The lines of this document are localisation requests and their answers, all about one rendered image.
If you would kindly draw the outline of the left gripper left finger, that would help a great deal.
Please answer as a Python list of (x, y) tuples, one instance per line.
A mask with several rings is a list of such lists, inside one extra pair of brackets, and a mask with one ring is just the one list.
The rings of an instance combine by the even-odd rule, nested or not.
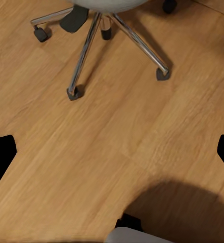
[(0, 137), (0, 180), (17, 153), (13, 135)]

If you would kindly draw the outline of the swivel chair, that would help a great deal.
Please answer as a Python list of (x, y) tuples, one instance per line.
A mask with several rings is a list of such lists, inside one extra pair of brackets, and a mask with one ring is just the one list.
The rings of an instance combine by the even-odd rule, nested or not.
[[(80, 98), (76, 84), (79, 80), (82, 68), (85, 64), (89, 49), (93, 43), (98, 27), (101, 29), (103, 40), (111, 38), (111, 21), (113, 21), (124, 34), (127, 35), (157, 66), (157, 80), (169, 79), (169, 69), (165, 63), (144, 43), (144, 41), (128, 26), (128, 24), (117, 14), (136, 8), (148, 0), (70, 0), (73, 7), (55, 12), (30, 21), (34, 28), (34, 35), (42, 42), (48, 38), (46, 32), (37, 25), (60, 21), (60, 26), (69, 33), (77, 32), (88, 19), (89, 14), (94, 13), (93, 22), (87, 35), (82, 53), (76, 66), (67, 94), (70, 101)], [(165, 0), (163, 11), (171, 14), (177, 7), (176, 0)]]

